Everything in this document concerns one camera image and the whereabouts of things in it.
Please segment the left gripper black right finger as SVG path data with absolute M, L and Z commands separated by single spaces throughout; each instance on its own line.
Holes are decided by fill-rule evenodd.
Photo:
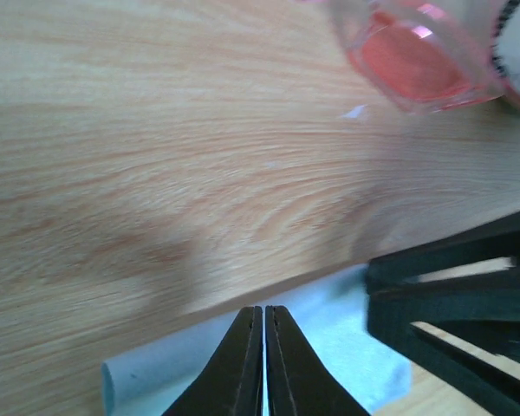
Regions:
M 324 367 L 284 306 L 265 308 L 266 377 L 271 415 L 367 415 Z

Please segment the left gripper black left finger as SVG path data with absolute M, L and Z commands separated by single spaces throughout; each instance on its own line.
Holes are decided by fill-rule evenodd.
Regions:
M 195 381 L 167 416 L 241 416 L 263 411 L 263 311 L 240 309 Z

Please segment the light blue cleaning cloth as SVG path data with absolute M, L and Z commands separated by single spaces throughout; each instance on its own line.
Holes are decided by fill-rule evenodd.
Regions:
M 341 269 L 260 304 L 286 307 L 326 369 L 374 413 L 409 393 L 412 366 L 366 330 L 366 269 Z M 204 369 L 236 315 L 214 317 L 105 360 L 104 413 L 162 414 Z

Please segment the pink translucent sunglasses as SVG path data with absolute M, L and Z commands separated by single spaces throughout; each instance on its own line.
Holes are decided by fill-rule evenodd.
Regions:
M 327 1 L 325 5 L 354 69 L 399 108 L 421 114 L 505 99 L 491 62 L 503 3 Z

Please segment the flag pattern glasses case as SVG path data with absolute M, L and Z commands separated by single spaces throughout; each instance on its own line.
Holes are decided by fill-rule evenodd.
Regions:
M 504 1 L 494 28 L 491 62 L 504 98 L 520 110 L 520 1 Z

